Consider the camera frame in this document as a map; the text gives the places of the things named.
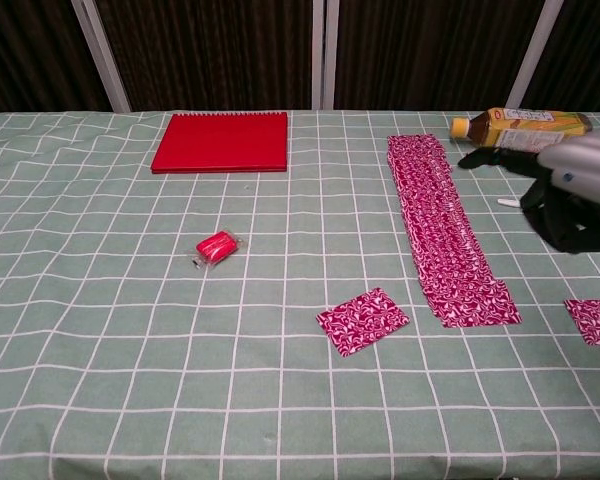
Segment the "bottle cap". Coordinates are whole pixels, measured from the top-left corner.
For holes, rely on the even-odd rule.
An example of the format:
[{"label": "bottle cap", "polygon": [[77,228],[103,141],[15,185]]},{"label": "bottle cap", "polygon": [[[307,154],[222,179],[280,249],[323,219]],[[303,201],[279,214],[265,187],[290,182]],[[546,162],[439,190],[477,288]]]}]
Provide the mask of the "bottle cap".
[{"label": "bottle cap", "polygon": [[469,125],[468,118],[454,118],[451,121],[451,137],[466,137],[469,134]]}]

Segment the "curtain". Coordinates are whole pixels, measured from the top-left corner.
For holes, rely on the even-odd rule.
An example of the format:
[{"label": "curtain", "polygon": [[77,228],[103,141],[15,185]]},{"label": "curtain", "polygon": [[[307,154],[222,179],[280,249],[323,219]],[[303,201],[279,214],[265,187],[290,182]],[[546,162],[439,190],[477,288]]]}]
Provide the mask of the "curtain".
[{"label": "curtain", "polygon": [[504,106],[538,0],[341,0],[336,108]]},{"label": "curtain", "polygon": [[566,0],[522,105],[600,111],[600,0]]},{"label": "curtain", "polygon": [[98,0],[134,110],[311,107],[312,0]]},{"label": "curtain", "polygon": [[0,112],[111,110],[70,0],[0,0]]}]

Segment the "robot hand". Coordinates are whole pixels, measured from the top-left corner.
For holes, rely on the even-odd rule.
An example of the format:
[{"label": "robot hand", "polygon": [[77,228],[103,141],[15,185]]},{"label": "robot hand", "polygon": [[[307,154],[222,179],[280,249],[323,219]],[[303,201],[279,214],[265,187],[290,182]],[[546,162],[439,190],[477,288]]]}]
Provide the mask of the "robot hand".
[{"label": "robot hand", "polygon": [[542,239],[561,252],[600,252],[600,130],[540,153],[479,148],[458,166],[499,165],[535,178],[520,208]]}]

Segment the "table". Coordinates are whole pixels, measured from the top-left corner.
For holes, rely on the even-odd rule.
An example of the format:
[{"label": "table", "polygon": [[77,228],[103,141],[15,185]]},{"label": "table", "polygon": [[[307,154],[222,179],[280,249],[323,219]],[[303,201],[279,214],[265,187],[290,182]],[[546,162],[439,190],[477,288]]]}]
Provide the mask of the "table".
[{"label": "table", "polygon": [[[444,329],[388,135],[476,112],[294,111],[288,173],[154,176],[169,113],[0,114],[0,479],[600,476],[600,347],[498,168],[453,178],[523,323]],[[600,128],[600,113],[591,115]],[[214,269],[189,253],[246,240]],[[315,316],[382,287],[411,323],[346,359]]]}]

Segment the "red notebook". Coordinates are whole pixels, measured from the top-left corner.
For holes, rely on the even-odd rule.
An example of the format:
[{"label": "red notebook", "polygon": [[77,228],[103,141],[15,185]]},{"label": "red notebook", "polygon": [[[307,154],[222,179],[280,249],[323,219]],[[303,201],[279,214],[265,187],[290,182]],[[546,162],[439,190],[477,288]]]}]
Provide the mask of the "red notebook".
[{"label": "red notebook", "polygon": [[286,113],[174,114],[153,173],[284,172]]}]

